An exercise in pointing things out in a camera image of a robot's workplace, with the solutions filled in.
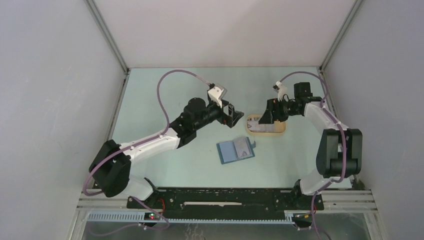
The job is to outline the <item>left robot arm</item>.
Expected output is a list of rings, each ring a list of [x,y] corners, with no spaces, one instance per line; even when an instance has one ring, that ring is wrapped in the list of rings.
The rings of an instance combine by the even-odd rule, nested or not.
[[[232,128],[243,116],[226,100],[218,105],[213,100],[192,98],[164,130],[137,141],[106,141],[89,167],[89,176],[107,198],[126,194],[137,198],[145,208],[153,208],[158,202],[155,186],[146,177],[135,176],[131,169],[157,154],[187,145],[196,138],[198,130],[214,121]]]

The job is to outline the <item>beige oval tray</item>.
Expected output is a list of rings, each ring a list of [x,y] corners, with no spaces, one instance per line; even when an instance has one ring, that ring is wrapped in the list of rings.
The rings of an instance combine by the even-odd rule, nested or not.
[[[246,118],[246,131],[254,137],[280,137],[286,129],[286,122],[275,121],[273,124],[259,124],[261,114],[251,114]]]

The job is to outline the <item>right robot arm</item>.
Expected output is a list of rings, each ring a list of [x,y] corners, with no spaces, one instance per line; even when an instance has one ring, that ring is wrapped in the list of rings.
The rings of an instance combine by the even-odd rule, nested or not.
[[[276,98],[266,102],[261,125],[285,122],[289,117],[302,116],[308,119],[321,135],[318,146],[316,168],[298,181],[298,191],[291,194],[291,204],[304,209],[311,202],[311,196],[320,194],[333,183],[340,183],[356,175],[362,167],[363,134],[343,124],[325,105],[325,98],[314,96],[310,83],[294,85],[294,97],[287,97],[287,88],[281,83],[273,86]]]

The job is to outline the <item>blue card holder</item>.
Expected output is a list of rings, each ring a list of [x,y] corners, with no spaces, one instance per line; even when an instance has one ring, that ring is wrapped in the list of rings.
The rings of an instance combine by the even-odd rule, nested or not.
[[[246,136],[216,144],[222,165],[254,158],[256,146],[256,141],[251,142],[250,138]]]

